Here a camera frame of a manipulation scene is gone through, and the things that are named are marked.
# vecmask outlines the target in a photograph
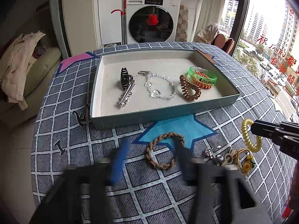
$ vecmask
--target red handle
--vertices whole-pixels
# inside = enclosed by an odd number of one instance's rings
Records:
[[[120,10],[120,9],[115,9],[115,10],[113,10],[113,11],[111,12],[111,14],[114,13],[114,12],[116,12],[116,11],[120,11],[121,16],[124,15],[124,14],[126,14],[125,12],[123,12],[123,11]]]

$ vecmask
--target box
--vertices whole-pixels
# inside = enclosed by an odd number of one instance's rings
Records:
[[[201,89],[201,96],[194,101],[183,97],[179,77],[186,75],[190,66],[212,71],[217,82],[210,89]],[[135,86],[127,105],[116,104],[123,89],[120,82],[122,67],[133,76]],[[175,80],[178,93],[171,100],[152,98],[144,86],[147,77],[139,71],[151,71]],[[170,95],[172,88],[162,78],[151,78],[152,89]],[[231,81],[203,54],[189,49],[123,51],[103,55],[97,67],[92,91],[90,117],[98,130],[124,127],[232,105],[240,92]]]

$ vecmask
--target tablecloth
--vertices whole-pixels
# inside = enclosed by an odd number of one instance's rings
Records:
[[[244,148],[240,125],[244,118],[269,122],[286,120],[264,86],[242,65],[219,48],[207,44],[163,42],[122,45],[90,51],[90,59],[77,61],[55,74],[44,96],[34,127],[31,153],[32,189],[36,205],[46,196],[63,170],[72,164],[93,164],[118,147],[122,138],[131,144],[123,172],[116,186],[107,188],[115,222],[187,223],[195,189],[186,186],[178,165],[169,170],[152,168],[144,158],[145,146],[134,141],[153,123],[109,130],[96,130],[89,118],[89,105],[98,56],[124,50],[195,48],[213,56],[216,65],[238,88],[241,96],[230,106],[197,113],[196,120],[215,133],[194,142],[193,154],[204,157],[207,147],[221,145],[221,154],[231,146]],[[166,146],[156,146],[159,162],[168,162],[172,153]],[[263,139],[262,149],[254,153],[257,166],[245,178],[272,220],[279,220],[290,189],[294,159],[279,152],[278,146]],[[219,223],[219,189],[213,185],[213,218]],[[89,188],[82,189],[85,223],[89,223]]]

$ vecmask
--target brown spiral hair tie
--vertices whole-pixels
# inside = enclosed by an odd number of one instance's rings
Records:
[[[180,82],[181,82],[181,86],[182,86],[182,93],[183,93],[185,99],[193,101],[194,99],[198,99],[200,97],[201,90],[200,90],[199,86],[189,82],[187,80],[187,78],[183,75],[180,75]],[[193,95],[191,95],[188,92],[188,88],[195,90],[195,93]]]
[[[203,76],[203,77],[206,77],[206,78],[209,78],[207,75],[205,75],[204,73],[202,72],[199,72],[199,71],[196,71],[195,72],[196,74],[200,75],[200,76]],[[192,78],[193,82],[201,87],[201,88],[205,88],[205,89],[210,89],[212,87],[212,85],[209,85],[209,84],[204,84],[204,83],[201,83],[199,80],[197,80],[196,78]]]
[[[169,164],[164,164],[164,163],[157,163],[156,161],[154,161],[150,155],[150,152],[152,151],[153,147],[156,146],[156,144],[158,144],[161,140],[165,139],[165,138],[169,138],[169,137],[178,137],[181,140],[181,144],[182,146],[185,145],[185,140],[184,137],[182,135],[179,135],[177,133],[174,132],[169,132],[169,133],[165,133],[162,135],[159,135],[156,139],[154,139],[149,146],[146,149],[146,158],[149,161],[149,163],[154,167],[154,168],[160,168],[160,169],[168,169],[170,167],[174,166],[175,160],[172,159],[170,161]]]

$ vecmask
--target sticker on washing machine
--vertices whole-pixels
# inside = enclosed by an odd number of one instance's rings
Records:
[[[175,5],[175,1],[174,0],[170,0],[169,1],[169,5],[171,5],[172,7],[177,7],[177,5]]]

